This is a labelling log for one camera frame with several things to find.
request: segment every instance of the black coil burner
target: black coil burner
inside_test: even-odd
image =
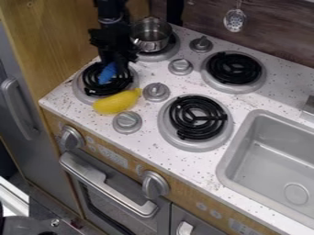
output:
[[[219,104],[200,95],[178,97],[170,106],[169,116],[181,140],[211,139],[228,120]]]
[[[87,95],[105,96],[114,95],[124,90],[133,82],[133,75],[129,70],[119,74],[107,84],[99,84],[98,76],[105,65],[101,62],[94,63],[83,71],[84,90]]]
[[[262,66],[249,56],[220,52],[210,58],[207,71],[222,84],[249,84],[260,78]]]

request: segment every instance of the sink drain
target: sink drain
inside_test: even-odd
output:
[[[309,193],[305,186],[298,184],[288,184],[285,187],[286,199],[295,205],[304,205],[308,202]]]

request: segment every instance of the yellow banana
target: yellow banana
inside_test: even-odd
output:
[[[107,98],[98,99],[93,103],[93,108],[100,114],[116,114],[133,107],[140,94],[139,88],[123,91]]]

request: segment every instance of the speckled countertop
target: speckled countertop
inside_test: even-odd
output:
[[[175,27],[174,30],[181,39],[181,50],[171,60],[185,58],[194,64],[195,70],[187,76],[175,76],[168,72],[169,61],[132,64],[140,76],[141,88],[147,84],[160,82],[170,87],[172,92],[170,98],[182,94],[214,97],[223,103],[233,116],[232,137],[247,114],[254,109],[266,109],[313,127],[300,119],[300,109],[305,105],[308,96],[314,94],[313,69],[211,37],[208,38],[213,42],[214,49],[205,54],[195,53],[189,49],[188,43],[201,34],[185,28]],[[200,64],[208,55],[222,50],[238,50],[259,59],[267,71],[265,85],[257,92],[247,95],[228,95],[206,85],[200,76]],[[157,115],[164,102],[150,103],[143,97],[132,108],[132,111],[139,113],[143,118],[141,130],[128,136],[119,134],[112,128],[113,116],[98,115],[90,106],[75,98],[69,83],[71,80],[72,77],[43,97],[39,101],[40,105],[271,229],[283,234],[314,234],[313,229],[252,201],[219,182],[215,175],[216,166],[230,140],[214,151],[202,153],[180,151],[166,142],[158,132]]]

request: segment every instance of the blue object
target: blue object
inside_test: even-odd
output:
[[[99,84],[106,84],[108,83],[111,78],[117,74],[116,64],[111,62],[109,65],[105,67],[105,69],[100,73],[98,77]]]

